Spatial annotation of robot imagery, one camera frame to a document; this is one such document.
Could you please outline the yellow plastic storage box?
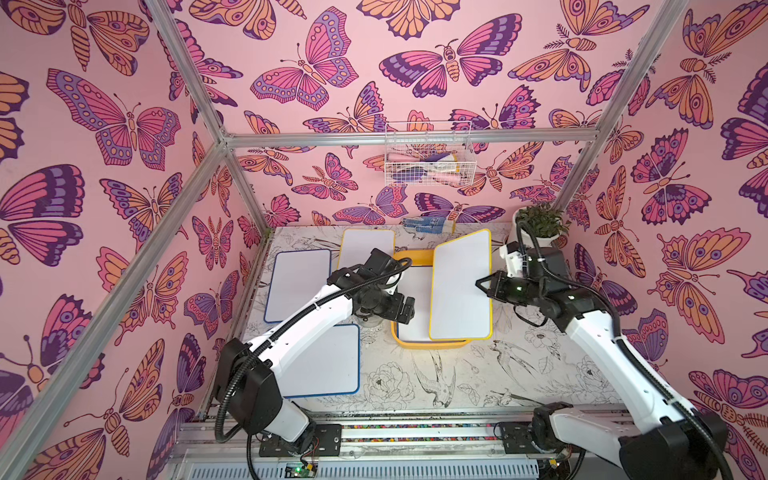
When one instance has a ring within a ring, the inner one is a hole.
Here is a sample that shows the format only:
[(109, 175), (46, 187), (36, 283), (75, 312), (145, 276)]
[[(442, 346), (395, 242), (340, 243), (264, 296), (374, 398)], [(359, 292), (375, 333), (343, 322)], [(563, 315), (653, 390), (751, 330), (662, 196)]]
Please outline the yellow plastic storage box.
[(448, 350), (469, 344), (469, 339), (433, 340), (429, 337), (433, 251), (402, 250), (396, 252), (394, 258), (412, 260), (412, 265), (405, 272), (405, 277), (399, 281), (398, 288), (404, 292), (405, 296), (415, 299), (415, 313), (410, 322), (390, 324), (391, 334), (396, 343), (402, 348), (414, 350)]

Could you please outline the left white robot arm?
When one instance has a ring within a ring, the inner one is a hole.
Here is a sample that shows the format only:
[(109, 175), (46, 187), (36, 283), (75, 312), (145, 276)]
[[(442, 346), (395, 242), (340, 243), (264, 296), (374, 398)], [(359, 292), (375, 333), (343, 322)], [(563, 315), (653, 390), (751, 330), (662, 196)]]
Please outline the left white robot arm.
[(399, 292), (398, 283), (412, 265), (410, 257), (397, 260), (374, 248), (364, 263), (332, 272), (317, 294), (277, 326), (251, 340), (228, 341), (213, 382), (219, 404), (215, 441), (227, 443), (239, 432), (267, 433), (305, 451), (314, 442), (316, 423), (283, 395), (282, 377), (322, 335), (352, 316), (410, 323), (415, 299)]

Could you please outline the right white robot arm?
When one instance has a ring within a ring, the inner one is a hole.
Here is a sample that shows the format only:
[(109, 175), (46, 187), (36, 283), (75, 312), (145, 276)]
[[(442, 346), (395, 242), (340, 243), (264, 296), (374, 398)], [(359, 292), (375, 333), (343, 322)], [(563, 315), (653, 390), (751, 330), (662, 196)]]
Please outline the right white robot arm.
[(629, 425), (566, 402), (534, 409), (532, 446), (554, 453), (572, 446), (621, 468), (630, 479), (730, 479), (725, 422), (698, 410), (664, 380), (620, 331), (617, 308), (597, 289), (557, 273), (562, 253), (543, 248), (530, 225), (501, 252), (506, 268), (476, 281), (488, 298), (534, 306), (594, 362), (631, 415)]

